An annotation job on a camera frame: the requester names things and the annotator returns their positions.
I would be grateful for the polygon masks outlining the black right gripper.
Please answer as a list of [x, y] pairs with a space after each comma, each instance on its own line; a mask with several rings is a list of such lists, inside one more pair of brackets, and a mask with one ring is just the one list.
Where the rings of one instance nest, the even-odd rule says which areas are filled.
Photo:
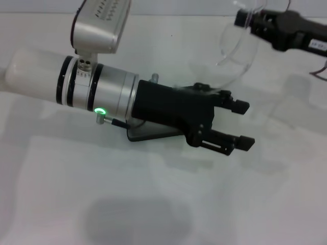
[[[265, 22], [275, 17], [274, 26], [254, 25], [255, 22]], [[298, 49], [326, 56], [326, 25], [307, 20], [295, 11], [286, 11], [277, 15], [277, 11], [272, 10], [259, 12], [239, 10], [234, 25], [251, 27], [251, 34], [269, 42], [277, 51]]]

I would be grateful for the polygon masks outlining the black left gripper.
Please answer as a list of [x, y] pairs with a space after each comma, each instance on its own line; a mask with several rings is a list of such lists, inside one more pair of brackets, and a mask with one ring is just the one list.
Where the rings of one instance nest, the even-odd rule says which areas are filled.
[[179, 90], [139, 81], [132, 117], [180, 130], [187, 143], [229, 156], [233, 150], [249, 151], [255, 139], [212, 130], [214, 106], [244, 115], [250, 104], [234, 100], [229, 90], [212, 89], [211, 98], [190, 90]]

